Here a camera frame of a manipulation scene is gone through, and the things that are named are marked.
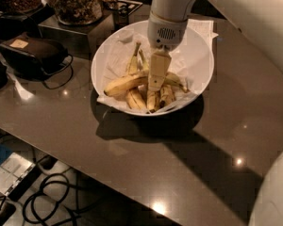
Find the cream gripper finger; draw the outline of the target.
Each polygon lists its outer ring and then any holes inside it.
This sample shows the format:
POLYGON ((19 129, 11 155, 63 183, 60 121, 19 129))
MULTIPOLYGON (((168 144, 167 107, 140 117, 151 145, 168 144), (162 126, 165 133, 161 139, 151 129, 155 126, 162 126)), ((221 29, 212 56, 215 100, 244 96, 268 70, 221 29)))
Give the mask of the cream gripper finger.
POLYGON ((159 91, 164 83, 172 58, 167 49, 156 49, 150 56, 148 89, 159 91))

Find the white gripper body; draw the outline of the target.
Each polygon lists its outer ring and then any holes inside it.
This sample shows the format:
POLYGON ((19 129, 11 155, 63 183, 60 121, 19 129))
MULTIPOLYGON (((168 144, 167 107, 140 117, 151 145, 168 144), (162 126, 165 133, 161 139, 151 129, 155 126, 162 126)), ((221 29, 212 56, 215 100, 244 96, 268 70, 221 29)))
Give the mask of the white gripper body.
POLYGON ((183 40, 188 21, 172 22, 150 12, 147 36, 153 48, 174 50, 183 40))

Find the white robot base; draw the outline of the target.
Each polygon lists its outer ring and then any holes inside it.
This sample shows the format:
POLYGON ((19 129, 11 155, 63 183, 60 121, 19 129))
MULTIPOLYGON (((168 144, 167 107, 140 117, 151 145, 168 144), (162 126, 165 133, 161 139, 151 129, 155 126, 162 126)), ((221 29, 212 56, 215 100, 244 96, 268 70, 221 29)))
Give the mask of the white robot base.
POLYGON ((248 226, 283 226, 283 152, 264 178, 248 226))

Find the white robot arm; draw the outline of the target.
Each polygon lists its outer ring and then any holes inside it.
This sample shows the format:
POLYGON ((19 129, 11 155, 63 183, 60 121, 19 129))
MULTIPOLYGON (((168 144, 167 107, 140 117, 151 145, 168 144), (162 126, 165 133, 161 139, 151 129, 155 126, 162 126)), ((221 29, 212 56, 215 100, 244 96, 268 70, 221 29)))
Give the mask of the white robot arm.
MULTIPOLYGON (((283 0, 208 0, 283 73, 283 0)), ((150 45, 174 50, 183 40, 195 0, 152 0, 150 45)))

